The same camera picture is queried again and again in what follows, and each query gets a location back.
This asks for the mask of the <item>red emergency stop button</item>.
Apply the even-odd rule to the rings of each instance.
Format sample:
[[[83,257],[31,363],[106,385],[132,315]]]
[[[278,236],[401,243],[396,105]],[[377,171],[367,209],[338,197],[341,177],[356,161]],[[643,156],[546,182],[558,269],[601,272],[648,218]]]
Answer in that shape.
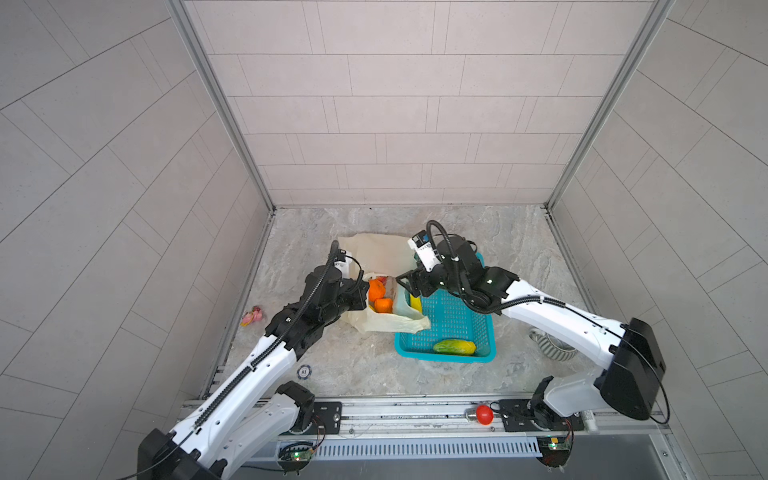
[[[480,425],[488,426],[494,421],[494,411],[486,404],[477,404],[470,407],[465,416],[468,421],[476,422]]]

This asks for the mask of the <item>teal plastic basket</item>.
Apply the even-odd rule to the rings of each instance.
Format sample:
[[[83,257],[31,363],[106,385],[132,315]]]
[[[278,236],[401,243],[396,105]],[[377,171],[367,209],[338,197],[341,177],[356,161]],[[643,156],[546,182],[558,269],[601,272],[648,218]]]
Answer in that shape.
[[[438,289],[429,297],[420,297],[422,313],[429,318],[431,328],[415,334],[398,332],[394,346],[399,355],[423,361],[452,363],[489,363],[496,357],[496,342],[490,315],[480,315],[468,309],[460,299]],[[472,342],[472,355],[437,353],[434,346],[445,340]]]

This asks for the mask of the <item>aluminium mounting rail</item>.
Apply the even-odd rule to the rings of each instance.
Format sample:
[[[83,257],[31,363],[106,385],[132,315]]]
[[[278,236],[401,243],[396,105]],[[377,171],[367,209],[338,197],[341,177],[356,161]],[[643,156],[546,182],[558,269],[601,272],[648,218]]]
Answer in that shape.
[[[528,402],[529,396],[523,393],[316,398],[328,440],[545,437],[569,431],[578,436],[645,435],[664,430],[651,420],[632,420],[606,409],[583,411],[547,430],[525,418]],[[467,420],[465,412],[477,404],[489,405],[494,411],[491,425]]]

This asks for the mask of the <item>circuit board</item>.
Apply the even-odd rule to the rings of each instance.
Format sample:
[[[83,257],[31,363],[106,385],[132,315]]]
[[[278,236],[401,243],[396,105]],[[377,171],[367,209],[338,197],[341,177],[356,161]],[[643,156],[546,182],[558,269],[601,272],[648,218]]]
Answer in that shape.
[[[312,460],[316,445],[310,441],[299,441],[283,446],[278,452],[278,461],[283,463],[307,463]]]
[[[548,468],[564,467],[571,455],[572,441],[565,437],[537,437],[541,456],[537,460]]]

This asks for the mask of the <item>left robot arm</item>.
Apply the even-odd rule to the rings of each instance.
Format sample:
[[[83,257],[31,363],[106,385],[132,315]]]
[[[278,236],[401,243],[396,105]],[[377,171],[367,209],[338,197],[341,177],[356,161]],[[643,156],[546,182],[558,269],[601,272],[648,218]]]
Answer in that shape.
[[[136,479],[229,479],[278,435],[304,431],[315,397],[295,381],[279,385],[324,330],[366,307],[368,285],[350,277],[351,258],[332,242],[325,264],[305,279],[300,299],[275,314],[224,383],[169,432],[152,430],[137,451]]]

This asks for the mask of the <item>left circuit board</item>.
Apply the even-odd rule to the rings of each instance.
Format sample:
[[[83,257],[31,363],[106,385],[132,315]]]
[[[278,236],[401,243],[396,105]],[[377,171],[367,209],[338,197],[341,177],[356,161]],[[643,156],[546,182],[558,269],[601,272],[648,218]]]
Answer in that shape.
[[[278,452],[278,461],[283,463],[307,463],[312,460],[316,445],[310,441],[299,441],[283,446]]]

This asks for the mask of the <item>small pink toy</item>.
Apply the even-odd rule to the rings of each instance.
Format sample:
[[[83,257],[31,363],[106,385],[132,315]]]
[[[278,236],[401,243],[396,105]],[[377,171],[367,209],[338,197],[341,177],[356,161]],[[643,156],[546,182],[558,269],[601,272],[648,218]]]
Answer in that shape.
[[[254,323],[262,321],[264,318],[263,310],[259,306],[253,306],[250,310],[247,310],[242,316],[240,321],[241,327],[246,327]]]

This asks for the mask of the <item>green cucumber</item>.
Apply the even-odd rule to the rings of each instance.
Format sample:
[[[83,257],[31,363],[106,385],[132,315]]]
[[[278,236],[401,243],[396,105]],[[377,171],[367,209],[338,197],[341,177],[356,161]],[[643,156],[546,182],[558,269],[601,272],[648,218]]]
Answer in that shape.
[[[446,339],[433,346],[433,352],[440,355],[473,356],[476,350],[474,342],[461,339]]]

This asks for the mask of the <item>yellow lemon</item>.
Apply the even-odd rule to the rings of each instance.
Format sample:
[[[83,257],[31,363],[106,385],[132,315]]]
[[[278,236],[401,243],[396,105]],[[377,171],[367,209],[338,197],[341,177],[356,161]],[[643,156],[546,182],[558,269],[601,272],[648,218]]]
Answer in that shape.
[[[419,297],[414,297],[413,295],[410,295],[409,297],[409,305],[410,307],[417,311],[418,313],[423,313],[423,307],[421,303],[421,299]]]

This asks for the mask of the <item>right circuit board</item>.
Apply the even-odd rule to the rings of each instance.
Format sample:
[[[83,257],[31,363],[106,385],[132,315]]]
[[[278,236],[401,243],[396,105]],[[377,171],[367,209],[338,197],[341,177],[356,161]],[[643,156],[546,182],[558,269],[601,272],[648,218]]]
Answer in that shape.
[[[571,455],[572,441],[565,437],[537,437],[541,456],[537,460],[548,468],[564,467]]]

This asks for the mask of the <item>cream plastic bag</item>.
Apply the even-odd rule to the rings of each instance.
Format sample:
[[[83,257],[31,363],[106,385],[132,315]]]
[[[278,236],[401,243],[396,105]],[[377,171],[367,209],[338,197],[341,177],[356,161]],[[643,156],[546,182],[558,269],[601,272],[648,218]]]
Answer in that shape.
[[[347,269],[352,277],[362,274],[368,288],[364,308],[349,311],[342,320],[360,333],[415,334],[431,328],[430,319],[410,306],[410,294],[396,278],[416,267],[407,237],[363,233],[342,237],[339,245],[353,258]]]

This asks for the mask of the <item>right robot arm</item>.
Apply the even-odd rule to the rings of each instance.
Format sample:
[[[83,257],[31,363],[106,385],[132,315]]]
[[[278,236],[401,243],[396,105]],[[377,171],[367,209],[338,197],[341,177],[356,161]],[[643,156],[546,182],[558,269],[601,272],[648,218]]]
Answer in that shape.
[[[645,421],[657,399],[667,397],[662,383],[666,365],[652,327],[643,320],[601,317],[542,292],[511,271],[485,266],[473,242],[448,233],[435,220],[408,245],[416,266],[397,281],[410,294],[429,297],[443,290],[476,314],[524,322],[592,361],[590,370],[541,380],[526,412],[537,427],[553,430],[560,419],[606,408]]]

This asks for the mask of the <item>orange fruit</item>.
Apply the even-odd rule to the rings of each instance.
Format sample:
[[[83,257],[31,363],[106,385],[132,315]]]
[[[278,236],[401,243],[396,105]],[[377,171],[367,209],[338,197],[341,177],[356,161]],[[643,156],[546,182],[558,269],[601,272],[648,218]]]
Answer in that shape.
[[[378,278],[373,278],[368,281],[368,284],[368,300],[370,303],[374,303],[374,301],[379,298],[386,297],[387,289],[384,282]]]

